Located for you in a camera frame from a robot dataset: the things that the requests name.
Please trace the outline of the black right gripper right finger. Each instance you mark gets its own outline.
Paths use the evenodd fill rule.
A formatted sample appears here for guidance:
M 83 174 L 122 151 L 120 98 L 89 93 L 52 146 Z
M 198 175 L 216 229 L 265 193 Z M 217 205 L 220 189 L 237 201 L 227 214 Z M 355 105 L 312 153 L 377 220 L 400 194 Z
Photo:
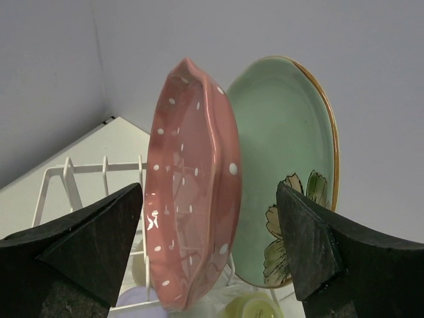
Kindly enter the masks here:
M 276 201 L 306 317 L 423 316 L 423 244 L 351 221 L 284 182 Z

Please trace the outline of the pale yellow mug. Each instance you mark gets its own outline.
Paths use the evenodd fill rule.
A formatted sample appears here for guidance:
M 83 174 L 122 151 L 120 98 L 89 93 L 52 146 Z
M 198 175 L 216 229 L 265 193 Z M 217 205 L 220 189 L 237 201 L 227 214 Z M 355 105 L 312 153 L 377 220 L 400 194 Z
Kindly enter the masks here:
M 262 292 L 245 293 L 235 297 L 217 314 L 222 318 L 283 318 L 276 302 Z

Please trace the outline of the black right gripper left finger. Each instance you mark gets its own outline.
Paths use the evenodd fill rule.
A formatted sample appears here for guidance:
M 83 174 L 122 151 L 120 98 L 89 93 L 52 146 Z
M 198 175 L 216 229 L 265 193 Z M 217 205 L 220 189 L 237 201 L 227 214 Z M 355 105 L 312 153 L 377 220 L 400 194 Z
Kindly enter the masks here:
M 107 317 L 141 211 L 142 187 L 133 183 L 1 239 L 1 316 Z

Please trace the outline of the mint green floral plate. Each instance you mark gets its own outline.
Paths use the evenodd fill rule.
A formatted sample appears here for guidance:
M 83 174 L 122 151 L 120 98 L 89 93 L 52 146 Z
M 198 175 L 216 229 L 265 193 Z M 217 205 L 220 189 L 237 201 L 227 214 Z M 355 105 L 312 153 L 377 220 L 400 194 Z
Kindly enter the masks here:
M 242 156 L 235 273 L 266 289 L 291 282 L 276 190 L 286 184 L 335 210 L 340 154 L 335 116 L 320 83 L 284 56 L 253 62 L 230 85 Z

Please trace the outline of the lavender cup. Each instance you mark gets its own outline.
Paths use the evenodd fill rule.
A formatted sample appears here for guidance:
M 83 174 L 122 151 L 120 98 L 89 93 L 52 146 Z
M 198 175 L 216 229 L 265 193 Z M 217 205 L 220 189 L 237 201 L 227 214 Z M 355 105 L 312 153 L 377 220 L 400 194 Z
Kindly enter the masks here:
M 148 301 L 145 286 L 137 286 L 130 288 L 122 293 L 118 300 L 117 306 L 122 307 L 126 305 L 134 305 L 136 303 L 143 303 Z M 163 309 L 161 305 L 149 308 L 135 309 L 134 311 L 127 312 L 111 312 L 110 317 L 114 313 L 114 317 L 169 317 L 168 312 Z

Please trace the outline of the pink polka dot plate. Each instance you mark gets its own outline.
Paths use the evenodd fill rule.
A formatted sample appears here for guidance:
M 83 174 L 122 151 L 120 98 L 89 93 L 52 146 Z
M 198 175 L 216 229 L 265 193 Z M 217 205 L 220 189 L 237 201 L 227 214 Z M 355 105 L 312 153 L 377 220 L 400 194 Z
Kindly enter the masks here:
M 164 309 L 189 309 L 219 279 L 235 239 L 241 192 L 230 101 L 184 58 L 158 98 L 146 160 L 145 251 Z

